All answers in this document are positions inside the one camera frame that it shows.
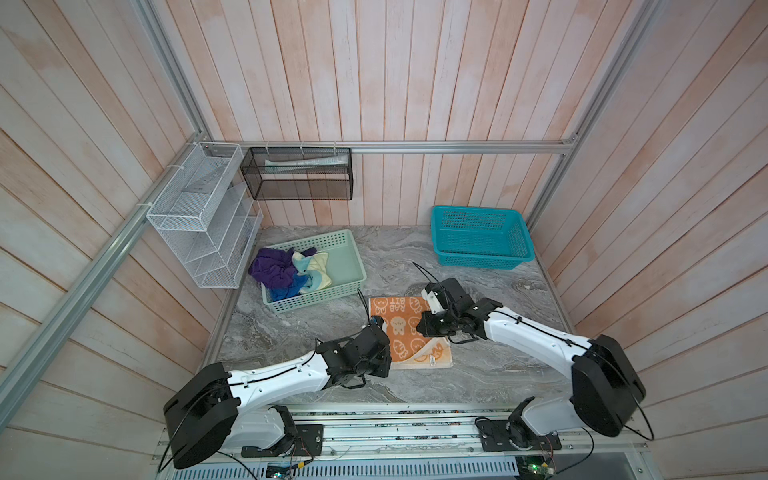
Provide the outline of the orange bunny print towel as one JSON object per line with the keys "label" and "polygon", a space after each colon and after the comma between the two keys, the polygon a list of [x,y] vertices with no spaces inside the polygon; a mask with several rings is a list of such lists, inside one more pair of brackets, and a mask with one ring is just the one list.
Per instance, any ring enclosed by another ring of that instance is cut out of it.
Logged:
{"label": "orange bunny print towel", "polygon": [[417,331],[421,314],[430,313],[421,297],[374,297],[368,300],[373,316],[384,320],[390,339],[392,370],[448,369],[454,365],[451,344],[445,338],[427,338]]}

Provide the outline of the teal plastic basket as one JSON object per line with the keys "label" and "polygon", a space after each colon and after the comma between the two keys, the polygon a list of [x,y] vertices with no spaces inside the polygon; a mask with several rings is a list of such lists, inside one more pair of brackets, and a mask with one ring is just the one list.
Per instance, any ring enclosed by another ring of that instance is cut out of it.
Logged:
{"label": "teal plastic basket", "polygon": [[431,234],[446,266],[512,270],[536,257],[525,220],[514,210],[435,206]]}

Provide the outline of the yellow teal hippo towel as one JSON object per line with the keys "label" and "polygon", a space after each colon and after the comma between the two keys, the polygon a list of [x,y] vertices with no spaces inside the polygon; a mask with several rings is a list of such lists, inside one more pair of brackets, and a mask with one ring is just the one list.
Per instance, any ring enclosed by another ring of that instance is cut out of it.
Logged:
{"label": "yellow teal hippo towel", "polygon": [[332,285],[332,279],[327,271],[328,260],[328,252],[318,252],[311,256],[305,256],[300,252],[292,254],[292,262],[297,274],[306,275],[309,278],[307,284],[301,289],[301,294],[323,290]]}

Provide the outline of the light green plastic basket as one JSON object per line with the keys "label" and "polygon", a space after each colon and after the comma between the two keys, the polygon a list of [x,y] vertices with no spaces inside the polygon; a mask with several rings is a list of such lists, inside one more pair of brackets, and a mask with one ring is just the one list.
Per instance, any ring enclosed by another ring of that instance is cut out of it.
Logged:
{"label": "light green plastic basket", "polygon": [[353,295],[367,273],[348,229],[261,248],[249,267],[275,313]]}

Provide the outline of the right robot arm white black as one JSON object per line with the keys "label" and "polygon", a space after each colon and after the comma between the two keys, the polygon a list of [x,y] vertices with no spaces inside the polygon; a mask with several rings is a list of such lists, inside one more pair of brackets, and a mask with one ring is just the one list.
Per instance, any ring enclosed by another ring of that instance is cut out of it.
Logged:
{"label": "right robot arm white black", "polygon": [[516,448],[528,450],[540,437],[578,428],[616,437],[640,409],[646,389],[615,339],[569,334],[527,319],[498,301],[475,301],[454,278],[427,284],[421,295],[429,306],[417,326],[423,336],[449,338],[462,333],[470,341],[507,345],[571,381],[570,394],[529,397],[513,410],[506,430]]}

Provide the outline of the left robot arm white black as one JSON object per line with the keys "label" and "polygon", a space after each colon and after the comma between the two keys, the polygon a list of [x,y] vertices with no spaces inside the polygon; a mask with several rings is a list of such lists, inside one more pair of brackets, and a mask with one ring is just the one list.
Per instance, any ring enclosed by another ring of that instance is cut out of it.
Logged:
{"label": "left robot arm white black", "polygon": [[186,469],[223,447],[280,454],[296,436],[280,401],[337,386],[359,389],[368,376],[387,377],[391,364],[386,322],[379,316],[351,336],[317,341],[312,351],[283,363],[231,371],[221,362],[209,364],[163,407],[169,441],[159,468]]}

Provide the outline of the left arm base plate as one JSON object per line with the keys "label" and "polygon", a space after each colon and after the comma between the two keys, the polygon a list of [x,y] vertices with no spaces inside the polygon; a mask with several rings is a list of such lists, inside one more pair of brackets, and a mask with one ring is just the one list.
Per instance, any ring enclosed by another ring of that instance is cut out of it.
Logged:
{"label": "left arm base plate", "polygon": [[295,431],[287,433],[275,445],[267,449],[255,446],[244,446],[241,449],[243,458],[276,458],[284,455],[319,456],[323,445],[324,426],[319,423],[298,425]]}

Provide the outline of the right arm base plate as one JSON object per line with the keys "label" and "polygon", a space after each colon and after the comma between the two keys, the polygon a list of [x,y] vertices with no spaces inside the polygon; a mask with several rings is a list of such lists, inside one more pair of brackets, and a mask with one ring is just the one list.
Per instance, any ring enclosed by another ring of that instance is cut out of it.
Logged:
{"label": "right arm base plate", "polygon": [[536,436],[520,422],[510,420],[492,420],[487,417],[477,417],[474,425],[478,430],[484,452],[530,451],[533,449],[544,452],[562,449],[560,437],[557,434]]}

